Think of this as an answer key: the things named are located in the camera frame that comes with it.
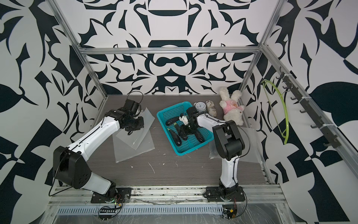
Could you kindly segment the teal plastic basket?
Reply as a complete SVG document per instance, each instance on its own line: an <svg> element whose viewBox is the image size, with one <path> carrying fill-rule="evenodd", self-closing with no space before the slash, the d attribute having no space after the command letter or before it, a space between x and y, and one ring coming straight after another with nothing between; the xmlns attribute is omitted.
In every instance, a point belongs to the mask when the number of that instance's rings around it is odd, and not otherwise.
<svg viewBox="0 0 358 224"><path fill-rule="evenodd" d="M157 113L174 152L179 156L191 153L214 140L212 131L200 127L195 121L198 115L196 108L188 101Z"/></svg>

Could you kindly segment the dark eggplant three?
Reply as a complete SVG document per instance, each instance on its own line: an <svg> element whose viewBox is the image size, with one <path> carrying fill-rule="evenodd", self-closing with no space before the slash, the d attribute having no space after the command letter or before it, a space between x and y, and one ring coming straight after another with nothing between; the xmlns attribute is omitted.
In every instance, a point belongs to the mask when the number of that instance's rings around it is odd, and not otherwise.
<svg viewBox="0 0 358 224"><path fill-rule="evenodd" d="M178 124L175 124L174 127L175 127L176 131L178 132L179 137L182 140L187 141L188 137L187 137L183 127Z"/></svg>

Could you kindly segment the translucent zip-top bag top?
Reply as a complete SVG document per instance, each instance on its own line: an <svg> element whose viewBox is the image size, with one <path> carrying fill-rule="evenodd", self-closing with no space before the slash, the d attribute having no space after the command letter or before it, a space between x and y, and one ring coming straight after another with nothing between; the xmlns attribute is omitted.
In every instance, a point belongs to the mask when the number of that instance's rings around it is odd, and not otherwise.
<svg viewBox="0 0 358 224"><path fill-rule="evenodd" d="M248 154L246 156L242 157L240 159L240 161L251 162L251 163L260 163L259 155L258 155L259 150L258 150L257 141L256 141L256 131L253 128L246 128L246 127L239 128L239 131L240 131L240 134L241 134L244 144L245 144L245 149L243 150L242 155L246 154L248 152L248 150L250 149ZM213 159L213 158L221 159L221 157L219 156L219 154L216 150L214 141L211 141L209 143L209 158L210 159Z"/></svg>

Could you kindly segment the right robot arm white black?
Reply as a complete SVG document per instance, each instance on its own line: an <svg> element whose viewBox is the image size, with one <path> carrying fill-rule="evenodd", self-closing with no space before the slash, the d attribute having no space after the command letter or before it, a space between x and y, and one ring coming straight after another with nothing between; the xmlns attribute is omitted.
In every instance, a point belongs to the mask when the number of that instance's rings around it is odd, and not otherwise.
<svg viewBox="0 0 358 224"><path fill-rule="evenodd" d="M215 149L222 158L222 174L219 183L219 192L222 197L232 195L239 190L237 181L237 163L245 148L239 127L232 120L216 119L204 112L198 112L192 106L186 110L182 132L186 135L194 134L195 138L203 143L205 138L199 128L205 128L213 133Z"/></svg>

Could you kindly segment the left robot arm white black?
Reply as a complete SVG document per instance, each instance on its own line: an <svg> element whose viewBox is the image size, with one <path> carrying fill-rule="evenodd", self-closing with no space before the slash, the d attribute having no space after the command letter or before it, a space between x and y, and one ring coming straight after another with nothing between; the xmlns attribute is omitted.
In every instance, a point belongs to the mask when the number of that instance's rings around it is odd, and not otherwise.
<svg viewBox="0 0 358 224"><path fill-rule="evenodd" d="M86 135L53 153L53 177L75 189L86 189L107 198L117 194L116 184L92 172L87 161L98 147L120 129L132 134L144 127L144 118L129 111L110 110Z"/></svg>

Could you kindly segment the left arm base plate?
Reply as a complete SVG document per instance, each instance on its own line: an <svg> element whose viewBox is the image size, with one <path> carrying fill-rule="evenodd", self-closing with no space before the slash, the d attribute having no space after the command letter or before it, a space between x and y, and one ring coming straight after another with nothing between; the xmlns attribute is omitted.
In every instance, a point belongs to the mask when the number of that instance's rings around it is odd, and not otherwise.
<svg viewBox="0 0 358 224"><path fill-rule="evenodd" d="M91 203L124 203L130 200L132 188L116 187L110 188L105 194L94 192L91 198Z"/></svg>

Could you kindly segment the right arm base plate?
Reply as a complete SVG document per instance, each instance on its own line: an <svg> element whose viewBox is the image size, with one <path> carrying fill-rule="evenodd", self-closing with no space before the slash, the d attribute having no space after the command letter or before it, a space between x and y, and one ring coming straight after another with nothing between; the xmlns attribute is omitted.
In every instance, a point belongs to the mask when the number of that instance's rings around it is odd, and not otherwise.
<svg viewBox="0 0 358 224"><path fill-rule="evenodd" d="M243 188L240 186L231 188L224 186L206 187L203 197L209 202L244 202L246 200Z"/></svg>

